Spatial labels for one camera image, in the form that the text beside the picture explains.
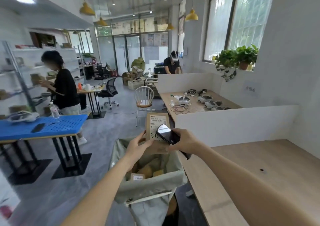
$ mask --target person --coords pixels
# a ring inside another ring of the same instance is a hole
[[[304,211],[286,197],[263,183],[252,173],[226,159],[185,129],[173,129],[180,135],[180,141],[168,147],[168,151],[183,151],[201,158],[231,197],[250,226],[319,226]],[[146,131],[130,141],[122,157],[106,175],[78,203],[61,226],[103,226],[115,194],[127,171],[141,158],[153,141],[142,141]]]
[[[41,61],[49,69],[58,71],[54,83],[50,81],[40,81],[40,85],[48,88],[53,94],[53,103],[62,110],[64,115],[81,114],[80,98],[77,93],[75,81],[70,71],[63,66],[64,62],[59,52],[46,51],[43,53]],[[83,145],[87,142],[81,130],[77,134],[78,145]]]
[[[178,59],[178,52],[172,51],[171,55],[164,59],[163,66],[166,74],[180,74],[180,62]]]

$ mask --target plastic bottle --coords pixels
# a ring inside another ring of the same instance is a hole
[[[53,102],[50,102],[49,108],[50,108],[50,111],[51,111],[53,118],[57,119],[60,117],[59,112],[58,112],[58,106],[56,106]]]

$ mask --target blue perforated table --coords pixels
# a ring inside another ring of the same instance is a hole
[[[0,121],[0,150],[10,165],[13,173],[8,180],[13,185],[33,183],[46,169],[52,159],[38,160],[29,144],[31,139],[51,138],[57,151],[61,165],[57,168],[52,179],[82,175],[86,171],[91,154],[81,154],[76,134],[87,119],[87,115],[62,115],[58,119],[53,117],[39,117],[32,123],[11,123],[7,120]],[[38,124],[44,124],[42,130],[32,132]],[[67,140],[72,155],[70,157],[65,145],[64,137]],[[58,140],[65,154],[63,157]],[[32,160],[28,161],[18,146],[18,140],[23,140]],[[3,144],[11,143],[15,154],[21,162],[20,167],[14,165],[13,159],[4,149]]]

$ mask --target black smartphone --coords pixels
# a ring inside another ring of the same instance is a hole
[[[39,132],[42,130],[42,128],[45,126],[45,123],[39,123],[38,125],[36,125],[33,129],[32,129],[32,133],[33,132]]]
[[[158,127],[156,134],[163,140],[165,140],[167,143],[170,143],[172,145],[180,141],[180,136],[174,131],[172,131],[169,127],[167,127],[165,124],[162,124]],[[186,159],[190,159],[191,157],[191,154],[187,154],[184,152],[182,152],[182,154],[186,157]]]

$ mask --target black t-shirt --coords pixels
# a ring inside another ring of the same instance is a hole
[[[173,65],[171,65],[170,57],[168,57],[168,58],[165,58],[165,60],[163,61],[163,66],[167,66],[169,68],[169,72],[171,74],[175,74],[177,67],[180,66],[180,62],[177,61],[177,62],[174,62]]]
[[[80,98],[77,94],[77,88],[75,81],[68,69],[61,69],[53,85],[56,88],[54,92],[55,98],[53,103],[56,104],[59,109],[75,106],[80,103]]]

